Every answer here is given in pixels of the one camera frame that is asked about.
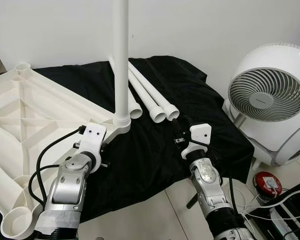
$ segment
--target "white wall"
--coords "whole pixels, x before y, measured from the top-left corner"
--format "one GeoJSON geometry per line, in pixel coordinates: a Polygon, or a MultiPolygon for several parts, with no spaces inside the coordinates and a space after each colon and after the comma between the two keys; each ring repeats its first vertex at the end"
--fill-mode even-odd
{"type": "MultiPolygon", "coordinates": [[[[130,0],[129,55],[172,55],[208,74],[222,96],[253,48],[300,45],[300,0],[130,0]]],[[[0,59],[7,70],[106,60],[110,0],[0,0],[0,59]]]]}

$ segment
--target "black cloth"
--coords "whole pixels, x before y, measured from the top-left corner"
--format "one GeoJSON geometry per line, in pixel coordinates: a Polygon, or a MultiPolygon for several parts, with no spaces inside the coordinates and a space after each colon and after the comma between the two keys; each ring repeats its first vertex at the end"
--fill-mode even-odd
{"type": "MultiPolygon", "coordinates": [[[[208,151],[208,156],[223,177],[231,170],[233,178],[245,183],[254,148],[223,112],[224,99],[205,83],[207,75],[172,56],[131,58],[130,62],[180,110],[180,115],[212,126],[210,145],[218,152],[208,151]]],[[[115,112],[114,74],[109,62],[35,71],[115,112]]],[[[139,96],[130,89],[143,115],[132,120],[128,133],[118,135],[106,146],[102,159],[111,162],[111,168],[101,167],[89,176],[82,222],[144,201],[190,175],[189,163],[182,160],[174,144],[172,123],[154,123],[139,96]]]]}

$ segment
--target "pipe end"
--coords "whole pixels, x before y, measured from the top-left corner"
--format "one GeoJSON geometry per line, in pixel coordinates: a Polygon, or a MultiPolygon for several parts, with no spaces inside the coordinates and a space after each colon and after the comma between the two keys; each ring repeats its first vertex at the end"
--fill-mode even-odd
{"type": "Polygon", "coordinates": [[[150,117],[156,123],[161,123],[166,118],[165,111],[162,107],[156,106],[150,110],[150,117]]]}
{"type": "Polygon", "coordinates": [[[135,102],[129,105],[129,113],[131,119],[138,119],[141,117],[143,111],[139,103],[135,102]]]}
{"type": "Polygon", "coordinates": [[[175,105],[169,104],[165,106],[163,109],[166,114],[166,119],[168,119],[169,121],[172,121],[173,119],[179,117],[180,112],[175,105]]]}

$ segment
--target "white plastic base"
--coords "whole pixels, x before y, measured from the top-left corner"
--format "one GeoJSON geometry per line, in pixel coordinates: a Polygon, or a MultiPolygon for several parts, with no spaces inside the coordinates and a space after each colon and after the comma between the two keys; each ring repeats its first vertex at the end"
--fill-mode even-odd
{"type": "MultiPolygon", "coordinates": [[[[105,126],[104,142],[109,143],[130,129],[114,125],[113,118],[113,113],[31,70],[28,63],[0,75],[0,213],[5,237],[24,239],[34,230],[41,206],[29,195],[28,182],[40,152],[87,123],[105,126]]],[[[41,166],[72,156],[73,143],[81,138],[75,134],[53,146],[41,166]]],[[[56,168],[42,171],[46,192],[56,174],[56,168]]],[[[32,189],[42,197],[36,179],[32,189]]]]}

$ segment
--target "white cable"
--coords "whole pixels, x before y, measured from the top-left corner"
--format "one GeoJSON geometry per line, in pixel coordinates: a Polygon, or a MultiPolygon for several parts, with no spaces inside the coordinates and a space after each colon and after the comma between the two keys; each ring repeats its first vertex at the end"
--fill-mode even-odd
{"type": "MultiPolygon", "coordinates": [[[[273,204],[273,205],[269,205],[269,206],[249,206],[249,205],[248,205],[248,206],[247,206],[247,205],[246,205],[246,197],[245,197],[245,195],[243,194],[243,192],[242,192],[239,188],[236,188],[236,187],[234,187],[233,189],[238,190],[238,191],[241,193],[242,197],[243,197],[244,205],[240,205],[240,204],[235,204],[235,205],[236,205],[236,206],[239,206],[239,207],[243,207],[243,210],[240,211],[239,213],[243,216],[243,218],[248,222],[248,224],[249,224],[251,227],[252,227],[252,225],[251,225],[250,221],[247,219],[247,217],[245,217],[245,215],[250,215],[250,216],[255,217],[255,218],[259,218],[259,219],[263,219],[263,220],[269,220],[269,221],[272,221],[272,220],[293,220],[293,219],[300,219],[300,216],[291,217],[291,218],[273,218],[273,219],[271,219],[271,218],[264,218],[264,217],[261,217],[261,216],[252,215],[252,214],[248,213],[247,211],[245,211],[246,209],[249,209],[249,208],[262,208],[262,209],[273,208],[273,207],[275,207],[275,206],[278,206],[278,205],[282,204],[285,200],[287,200],[287,199],[290,198],[291,196],[300,193],[300,190],[295,191],[295,192],[292,192],[291,194],[289,194],[288,196],[286,196],[283,200],[281,200],[280,202],[278,202],[278,203],[276,203],[276,204],[273,204]]],[[[255,196],[255,197],[252,199],[252,201],[250,201],[250,203],[252,203],[258,196],[259,196],[259,195],[255,196]]]]}
{"type": "Polygon", "coordinates": [[[246,220],[246,222],[249,224],[251,230],[252,230],[252,235],[256,235],[256,231],[255,228],[252,226],[251,222],[249,221],[249,219],[246,217],[246,215],[242,214],[244,220],[246,220]]]}
{"type": "Polygon", "coordinates": [[[272,188],[273,190],[274,190],[274,193],[275,193],[275,195],[274,195],[274,198],[273,199],[275,199],[277,196],[278,196],[278,193],[277,193],[277,191],[276,191],[276,189],[275,188],[272,188]]]}
{"type": "Polygon", "coordinates": [[[257,198],[260,199],[261,202],[263,202],[263,203],[267,203],[268,202],[268,201],[264,200],[262,197],[260,197],[261,194],[258,193],[258,191],[257,191],[256,188],[254,190],[255,190],[255,194],[256,194],[257,198]]]}
{"type": "Polygon", "coordinates": [[[258,218],[258,219],[263,219],[263,220],[269,220],[269,221],[272,221],[272,220],[292,220],[292,219],[300,219],[300,216],[295,216],[295,217],[291,217],[291,218],[264,218],[264,217],[261,217],[261,216],[255,216],[255,215],[252,215],[246,211],[243,211],[245,214],[247,215],[250,215],[251,217],[254,217],[254,218],[258,218]]]}
{"type": "Polygon", "coordinates": [[[293,195],[295,194],[299,194],[300,193],[300,190],[298,191],[294,191],[292,193],[290,193],[288,196],[286,196],[284,199],[282,199],[281,201],[275,203],[275,204],[272,204],[272,205],[268,205],[268,206],[249,206],[249,208],[260,208],[260,209],[269,209],[269,208],[273,208],[275,206],[278,206],[280,204],[282,204],[285,200],[287,200],[288,198],[291,198],[293,195]]]}

